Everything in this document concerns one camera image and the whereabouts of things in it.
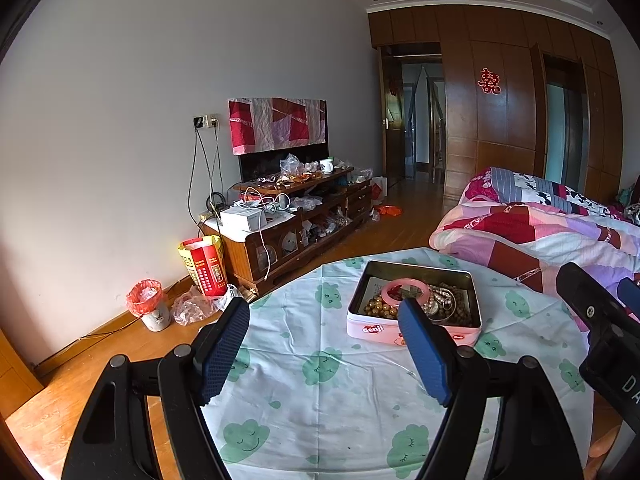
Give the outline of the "person hand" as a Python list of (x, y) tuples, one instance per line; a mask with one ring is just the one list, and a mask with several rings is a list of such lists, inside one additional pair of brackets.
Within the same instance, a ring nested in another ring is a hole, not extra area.
[(601, 469), (606, 456), (611, 452), (615, 443), (618, 433), (620, 432), (620, 425), (608, 430), (606, 434), (595, 440), (590, 445), (588, 451), (588, 464), (584, 468), (585, 480), (596, 480), (598, 471)]

